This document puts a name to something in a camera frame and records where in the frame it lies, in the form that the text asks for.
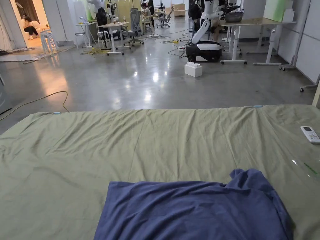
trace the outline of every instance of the wooden cabinet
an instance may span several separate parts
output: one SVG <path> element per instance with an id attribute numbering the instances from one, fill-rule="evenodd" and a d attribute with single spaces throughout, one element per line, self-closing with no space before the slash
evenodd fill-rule
<path id="1" fill-rule="evenodd" d="M 173 15 L 177 16 L 185 16 L 186 15 L 186 5 L 184 3 L 181 4 L 171 4 L 171 7 L 174 8 Z"/>

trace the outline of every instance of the laptop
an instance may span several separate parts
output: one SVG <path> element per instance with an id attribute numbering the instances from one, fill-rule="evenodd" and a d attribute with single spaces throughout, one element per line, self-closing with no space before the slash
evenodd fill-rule
<path id="1" fill-rule="evenodd" d="M 84 17 L 80 17 L 80 19 L 83 23 L 89 23 Z"/>

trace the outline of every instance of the doorway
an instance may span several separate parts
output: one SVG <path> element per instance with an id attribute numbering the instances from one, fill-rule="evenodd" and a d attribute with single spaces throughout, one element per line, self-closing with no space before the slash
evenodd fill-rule
<path id="1" fill-rule="evenodd" d="M 40 32 L 50 29 L 42 0 L 10 0 L 10 2 L 27 47 L 41 48 Z"/>

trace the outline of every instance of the concrete floor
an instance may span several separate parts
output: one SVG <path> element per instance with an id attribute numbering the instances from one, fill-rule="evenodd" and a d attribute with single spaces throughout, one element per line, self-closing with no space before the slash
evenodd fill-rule
<path id="1" fill-rule="evenodd" d="M 156 33 L 167 36 L 185 29 L 187 18 L 172 18 L 170 28 L 156 29 Z M 183 33 L 188 31 L 169 36 L 174 40 Z M 240 46 L 246 51 L 255 43 Z M 144 45 L 125 50 L 124 56 L 97 58 L 80 55 L 83 50 L 73 48 L 34 63 L 0 63 L 0 73 L 14 106 L 62 90 L 69 92 L 66 107 L 70 111 L 312 103 L 314 90 L 300 93 L 300 86 L 310 82 L 299 71 L 252 65 L 264 61 L 265 55 L 244 55 L 247 66 L 202 63 L 203 75 L 194 78 L 184 74 L 187 58 L 167 53 L 174 48 L 172 43 L 146 39 Z M 273 57 L 273 61 L 283 60 Z M 64 99 L 65 94 L 59 93 L 18 109 L 1 121 L 0 133 L 32 113 L 64 112 Z"/>

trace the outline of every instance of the white box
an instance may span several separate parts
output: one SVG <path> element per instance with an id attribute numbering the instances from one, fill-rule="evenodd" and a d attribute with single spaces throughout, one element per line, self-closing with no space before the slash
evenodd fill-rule
<path id="1" fill-rule="evenodd" d="M 184 73 L 193 77 L 202 76 L 202 66 L 193 62 L 187 62 L 184 65 Z"/>
<path id="2" fill-rule="evenodd" d="M 284 12 L 282 22 L 293 22 L 294 11 L 293 9 L 287 9 Z"/>
<path id="3" fill-rule="evenodd" d="M 293 0 L 287 0 L 285 3 L 285 9 L 293 8 Z"/>

